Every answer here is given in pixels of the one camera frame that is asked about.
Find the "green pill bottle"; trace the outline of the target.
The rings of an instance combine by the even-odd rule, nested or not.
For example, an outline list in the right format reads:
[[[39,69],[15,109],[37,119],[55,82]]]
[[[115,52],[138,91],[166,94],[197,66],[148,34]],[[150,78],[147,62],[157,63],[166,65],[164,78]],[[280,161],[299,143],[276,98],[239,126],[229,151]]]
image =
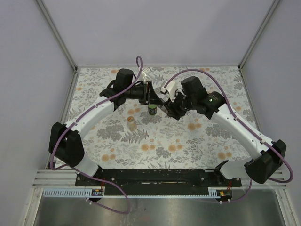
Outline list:
[[[155,105],[148,105],[148,113],[149,115],[156,115],[157,107]]]

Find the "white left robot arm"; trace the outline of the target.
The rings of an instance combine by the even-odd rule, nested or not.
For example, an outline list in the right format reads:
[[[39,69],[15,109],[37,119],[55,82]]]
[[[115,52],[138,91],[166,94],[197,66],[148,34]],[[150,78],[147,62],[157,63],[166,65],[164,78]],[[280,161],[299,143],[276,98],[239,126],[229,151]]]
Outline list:
[[[86,174],[86,181],[97,186],[102,181],[99,165],[86,154],[82,139],[103,118],[116,111],[128,99],[138,100],[142,105],[162,106],[164,101],[156,94],[147,77],[150,68],[140,70],[138,75],[122,68],[116,78],[104,89],[92,105],[75,119],[51,129],[49,153],[67,166]]]

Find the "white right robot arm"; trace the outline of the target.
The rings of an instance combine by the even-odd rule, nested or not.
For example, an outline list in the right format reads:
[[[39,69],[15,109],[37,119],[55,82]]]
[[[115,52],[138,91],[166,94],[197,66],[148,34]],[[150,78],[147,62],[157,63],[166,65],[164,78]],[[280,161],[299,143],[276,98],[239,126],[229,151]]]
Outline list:
[[[264,184],[283,164],[286,144],[274,141],[252,127],[229,105],[224,94],[207,93],[200,79],[191,76],[181,82],[183,91],[176,93],[177,85],[168,80],[163,83],[161,92],[168,93],[165,103],[167,114],[180,119],[187,111],[196,110],[199,114],[219,124],[229,132],[249,153],[248,159],[224,161],[217,166],[214,181],[219,186],[227,185],[233,178],[250,177]]]

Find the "clear pill bottle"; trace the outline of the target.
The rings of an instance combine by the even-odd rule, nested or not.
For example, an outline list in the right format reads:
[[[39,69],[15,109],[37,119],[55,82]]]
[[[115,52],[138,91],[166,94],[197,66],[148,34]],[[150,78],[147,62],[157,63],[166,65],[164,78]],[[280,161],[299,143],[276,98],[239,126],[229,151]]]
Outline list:
[[[133,116],[127,118],[127,126],[131,132],[137,129],[137,123]]]

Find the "floral table mat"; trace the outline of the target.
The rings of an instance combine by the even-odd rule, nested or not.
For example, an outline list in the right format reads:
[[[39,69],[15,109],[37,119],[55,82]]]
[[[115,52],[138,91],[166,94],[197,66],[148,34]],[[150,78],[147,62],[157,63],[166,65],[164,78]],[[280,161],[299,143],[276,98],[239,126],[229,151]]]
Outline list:
[[[207,91],[225,92],[235,111],[256,125],[237,67],[201,67],[191,73],[183,67],[153,67],[151,71],[156,93],[173,76],[180,83],[194,75]],[[133,132],[127,126],[129,116],[137,123]],[[214,168],[222,161],[239,161],[249,156],[229,132],[195,111],[175,120],[161,110],[149,115],[147,106],[136,100],[127,100],[102,119],[82,143],[88,157],[106,169]]]

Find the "left aluminium corner post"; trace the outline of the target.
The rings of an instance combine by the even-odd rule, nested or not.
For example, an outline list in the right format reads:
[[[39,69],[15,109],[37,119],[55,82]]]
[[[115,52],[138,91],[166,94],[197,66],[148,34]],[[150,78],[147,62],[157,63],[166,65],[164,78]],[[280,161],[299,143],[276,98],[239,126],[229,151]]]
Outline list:
[[[54,23],[54,20],[45,4],[45,2],[43,0],[35,0],[34,1],[37,6],[39,7],[44,19],[46,20],[46,23],[48,24],[55,40],[57,41],[61,51],[63,52],[65,58],[67,59],[69,65],[71,66],[71,68],[73,69],[73,71],[77,71],[77,65],[75,63],[75,61],[73,60],[64,40],[62,39],[59,30],[57,29],[57,26]]]

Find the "aluminium corner post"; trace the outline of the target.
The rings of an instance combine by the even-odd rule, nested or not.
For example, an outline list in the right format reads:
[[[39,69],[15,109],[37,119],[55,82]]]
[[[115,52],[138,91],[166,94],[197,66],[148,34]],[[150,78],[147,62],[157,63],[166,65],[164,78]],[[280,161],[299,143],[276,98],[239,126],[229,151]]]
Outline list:
[[[77,71],[77,65],[75,63],[75,61],[73,60],[64,40],[62,39],[59,30],[57,29],[57,26],[54,23],[54,20],[45,4],[45,2],[43,0],[35,0],[34,1],[37,6],[39,7],[44,19],[46,20],[46,23],[48,24],[55,40],[57,41],[61,51],[63,52],[65,58],[67,59],[69,65],[71,66],[71,68],[73,69],[73,71]]]
[[[270,20],[272,19],[274,13],[276,12],[276,10],[279,7],[279,5],[281,4],[281,2],[282,2],[281,0],[273,0],[272,1],[272,4],[270,5],[267,13],[265,14],[262,22],[260,23],[260,26],[257,29],[254,37],[252,38],[252,41],[251,41],[250,45],[247,48],[247,51],[245,52],[245,54],[244,54],[242,60],[240,61],[240,63],[238,64],[238,69],[240,71],[242,71],[243,67],[247,63],[250,55],[252,54],[254,48],[256,47],[257,42],[259,41],[259,39],[263,35],[266,27],[268,26]]]

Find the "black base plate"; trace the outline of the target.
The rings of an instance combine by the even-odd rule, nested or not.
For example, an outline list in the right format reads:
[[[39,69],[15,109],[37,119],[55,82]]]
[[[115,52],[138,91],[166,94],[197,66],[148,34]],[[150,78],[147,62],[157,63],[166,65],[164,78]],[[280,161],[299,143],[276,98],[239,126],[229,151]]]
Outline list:
[[[233,188],[241,187],[240,179],[226,179],[216,169],[101,169],[96,177],[108,183],[77,175],[75,186],[78,187],[109,187],[118,189],[154,189],[179,190],[188,188]]]

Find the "aluminium frame rail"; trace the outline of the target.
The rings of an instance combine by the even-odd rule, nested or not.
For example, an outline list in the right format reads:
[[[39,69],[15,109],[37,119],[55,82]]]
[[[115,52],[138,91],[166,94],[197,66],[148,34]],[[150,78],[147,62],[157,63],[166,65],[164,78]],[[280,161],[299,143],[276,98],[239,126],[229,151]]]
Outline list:
[[[76,178],[76,172],[71,169],[38,170],[32,186],[35,188],[74,187]]]

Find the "right aluminium corner post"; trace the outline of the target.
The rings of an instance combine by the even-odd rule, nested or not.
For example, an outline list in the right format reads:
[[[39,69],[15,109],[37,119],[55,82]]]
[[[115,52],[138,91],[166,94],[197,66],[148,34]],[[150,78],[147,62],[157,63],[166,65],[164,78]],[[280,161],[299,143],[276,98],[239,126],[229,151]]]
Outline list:
[[[242,60],[240,61],[240,63],[238,64],[238,69],[240,71],[242,71],[243,67],[247,63],[250,55],[252,54],[254,48],[256,47],[257,42],[259,41],[259,39],[263,35],[266,27],[268,26],[270,20],[272,19],[274,13],[276,12],[276,10],[279,7],[279,5],[281,4],[281,2],[282,2],[281,0],[273,0],[272,1],[272,4],[270,5],[267,13],[265,14],[262,22],[260,23],[260,26],[257,29],[254,37],[252,38],[252,41],[251,41],[250,45],[247,48],[247,51],[245,52],[245,54],[244,54]]]

